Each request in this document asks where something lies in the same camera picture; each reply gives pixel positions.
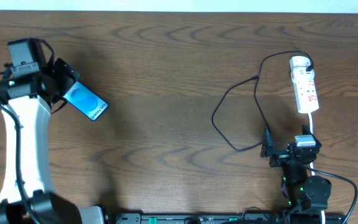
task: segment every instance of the power outlet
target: power outlet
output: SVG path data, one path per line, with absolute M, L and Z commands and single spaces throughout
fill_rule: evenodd
M 313 79 L 314 70 L 306 71 L 309 65 L 310 60 L 307 57 L 295 56 L 290 60 L 291 79 L 299 113 L 311 113 L 319 108 Z

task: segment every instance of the brown tabletop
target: brown tabletop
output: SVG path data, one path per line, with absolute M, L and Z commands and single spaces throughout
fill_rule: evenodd
M 50 121 L 53 183 L 80 208 L 103 203 L 178 213 L 287 206 L 281 169 L 259 157 L 260 147 L 234 152 L 211 124 L 223 93 L 284 50 L 304 50 L 314 60 L 320 105 L 314 133 L 323 144 L 315 167 L 358 186 L 358 15 L 0 11 L 0 71 L 11 61 L 7 41 L 24 37 L 47 40 L 110 104 L 97 122 L 71 105 Z M 258 89 L 277 148 L 308 124 L 296 110 L 290 57 L 266 61 Z M 262 138 L 253 82 L 233 90 L 216 114 L 238 147 Z M 5 140 L 0 112 L 0 190 Z M 330 180 L 328 211 L 347 213 L 352 186 Z M 358 223 L 358 203 L 350 223 Z

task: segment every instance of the white arm casing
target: white arm casing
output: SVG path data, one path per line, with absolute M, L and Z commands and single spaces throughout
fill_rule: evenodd
M 28 197 L 35 190 L 55 192 L 50 178 L 48 158 L 48 124 L 50 107 L 40 96 L 23 96 L 9 100 L 5 106 L 21 124 L 21 172 Z M 16 185 L 16 131 L 12 118 L 2 112 L 6 124 L 6 171 L 0 202 L 21 200 Z

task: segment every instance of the wooden table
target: wooden table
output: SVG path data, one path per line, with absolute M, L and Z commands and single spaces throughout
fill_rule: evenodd
M 0 11 L 0 70 L 7 41 L 39 37 L 111 105 L 97 122 L 72 106 L 49 126 L 51 175 L 79 207 L 144 212 L 241 212 L 287 206 L 281 169 L 260 148 L 236 153 L 211 124 L 233 84 L 256 75 L 261 60 L 284 50 L 313 58 L 320 109 L 317 169 L 358 185 L 358 15 Z M 291 55 L 266 61 L 258 96 L 278 148 L 307 124 L 296 111 Z M 232 91 L 216 123 L 236 146 L 255 144 L 264 124 L 254 84 Z M 0 113 L 0 189 L 5 130 Z M 347 213 L 353 188 L 333 183 L 330 212 Z M 358 203 L 350 223 L 358 223 Z

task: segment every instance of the white cable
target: white cable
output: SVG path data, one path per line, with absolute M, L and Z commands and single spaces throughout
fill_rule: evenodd
M 313 119 L 311 117 L 311 113 L 308 113 L 309 116 L 309 128 L 310 128 L 310 133 L 313 134 Z M 314 169 L 313 163 L 310 163 L 310 168 Z M 324 211 L 321 211 L 321 224 L 326 224 L 326 214 Z

